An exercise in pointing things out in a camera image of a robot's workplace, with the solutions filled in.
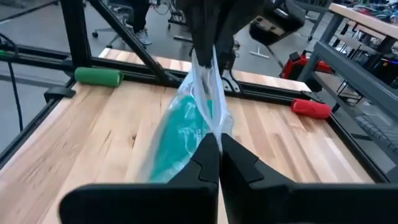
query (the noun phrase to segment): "person's leg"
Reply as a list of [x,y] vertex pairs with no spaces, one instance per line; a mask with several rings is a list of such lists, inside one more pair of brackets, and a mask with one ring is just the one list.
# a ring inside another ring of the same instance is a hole
[[150,4],[146,0],[138,0],[138,2],[141,2],[139,7],[137,9],[134,8],[134,22],[132,25],[134,33],[138,33],[145,28],[146,16],[150,8]]
[[130,13],[129,17],[124,21],[127,28],[132,29],[132,25],[134,23],[134,11]]

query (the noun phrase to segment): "teal object in bag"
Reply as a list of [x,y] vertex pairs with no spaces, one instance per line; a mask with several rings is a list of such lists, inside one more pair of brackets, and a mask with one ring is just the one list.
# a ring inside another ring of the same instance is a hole
[[[212,114],[211,100],[207,100],[207,105]],[[187,165],[200,141],[209,132],[193,96],[184,96],[169,113],[149,182],[168,182],[173,178]]]

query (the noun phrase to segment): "red block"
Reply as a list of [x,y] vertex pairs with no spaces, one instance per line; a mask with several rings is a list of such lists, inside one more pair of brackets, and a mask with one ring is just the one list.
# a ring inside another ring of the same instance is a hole
[[317,119],[325,119],[331,115],[331,107],[315,101],[294,99],[291,105],[294,113],[303,114]]

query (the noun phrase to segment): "wood grain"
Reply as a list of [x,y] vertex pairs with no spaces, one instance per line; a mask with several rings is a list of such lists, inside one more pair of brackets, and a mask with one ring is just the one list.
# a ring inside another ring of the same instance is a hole
[[[135,60],[114,50],[105,55]],[[288,80],[264,80],[299,89]],[[0,170],[0,223],[59,223],[58,204],[70,190],[93,182],[137,182],[176,91],[134,82],[74,89],[77,94],[62,100]],[[227,101],[235,139],[292,180],[372,182],[326,122],[297,116],[286,106]],[[219,223],[227,223],[221,194],[219,206]]]
[[388,24],[374,17],[356,12],[340,4],[335,4],[335,3],[330,4],[329,10],[337,14],[340,14],[348,19],[352,19],[358,22],[359,24],[368,27],[372,30],[375,30],[381,34],[388,35],[390,37],[393,37],[394,39],[398,39],[398,26],[395,26],[393,24]]
[[[142,62],[142,60],[135,53],[125,52],[123,50],[104,49],[102,51],[101,55],[104,55],[104,57],[106,57],[108,59],[112,59],[112,60],[119,60],[122,62],[131,62],[131,63],[136,63],[139,65],[144,64],[144,62]],[[155,61],[159,62],[161,64],[161,66],[163,66],[164,68],[169,68],[172,70],[183,71],[183,72],[189,72],[191,70],[190,62],[169,59],[169,58],[163,58],[163,57],[156,57],[156,56],[152,56],[152,58]],[[303,82],[298,82],[298,81],[293,81],[293,80],[285,80],[285,79],[280,79],[280,78],[276,78],[276,77],[269,77],[267,75],[260,75],[260,74],[250,73],[250,72],[242,72],[242,71],[238,71],[238,70],[233,70],[233,74],[234,74],[235,79],[242,81],[242,82],[257,83],[260,85],[269,85],[269,86],[285,88],[285,89],[289,89],[289,90],[310,91],[308,86]]]

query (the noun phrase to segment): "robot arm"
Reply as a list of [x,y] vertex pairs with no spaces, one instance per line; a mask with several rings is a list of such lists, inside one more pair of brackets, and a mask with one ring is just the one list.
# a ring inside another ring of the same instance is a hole
[[264,45],[278,42],[304,25],[305,11],[293,0],[177,0],[192,35],[198,63],[210,67],[217,56],[232,51],[233,35],[248,23],[251,37]]

